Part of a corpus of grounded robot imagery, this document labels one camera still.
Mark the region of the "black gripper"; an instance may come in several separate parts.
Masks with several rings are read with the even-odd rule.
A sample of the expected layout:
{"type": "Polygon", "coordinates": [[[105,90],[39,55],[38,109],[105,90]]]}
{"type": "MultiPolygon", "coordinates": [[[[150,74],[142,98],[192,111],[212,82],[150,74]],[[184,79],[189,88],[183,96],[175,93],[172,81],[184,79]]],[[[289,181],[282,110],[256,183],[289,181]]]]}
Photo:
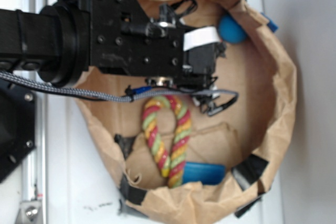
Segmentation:
{"type": "Polygon", "coordinates": [[[102,73],[145,77],[153,85],[208,88],[225,45],[216,28],[183,17],[196,0],[57,0],[90,34],[88,64],[102,73]]]}

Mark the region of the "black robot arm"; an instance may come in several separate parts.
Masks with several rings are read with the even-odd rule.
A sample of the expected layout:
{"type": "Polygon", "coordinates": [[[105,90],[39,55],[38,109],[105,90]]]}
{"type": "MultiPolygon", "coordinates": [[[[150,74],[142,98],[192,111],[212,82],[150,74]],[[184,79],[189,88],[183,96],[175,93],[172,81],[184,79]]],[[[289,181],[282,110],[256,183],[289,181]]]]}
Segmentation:
{"type": "Polygon", "coordinates": [[[179,6],[161,4],[158,19],[138,0],[57,0],[39,14],[1,10],[1,69],[37,71],[56,87],[71,86],[96,67],[208,88],[225,46],[206,34],[214,27],[182,24],[179,6]]]}

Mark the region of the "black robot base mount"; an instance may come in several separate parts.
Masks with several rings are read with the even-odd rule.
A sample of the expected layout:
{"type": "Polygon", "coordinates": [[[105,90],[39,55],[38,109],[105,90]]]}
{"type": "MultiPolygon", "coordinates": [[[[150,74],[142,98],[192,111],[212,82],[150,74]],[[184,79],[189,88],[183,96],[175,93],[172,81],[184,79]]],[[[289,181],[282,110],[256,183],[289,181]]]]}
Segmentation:
{"type": "Polygon", "coordinates": [[[1,80],[1,181],[35,148],[35,94],[1,80]]]}

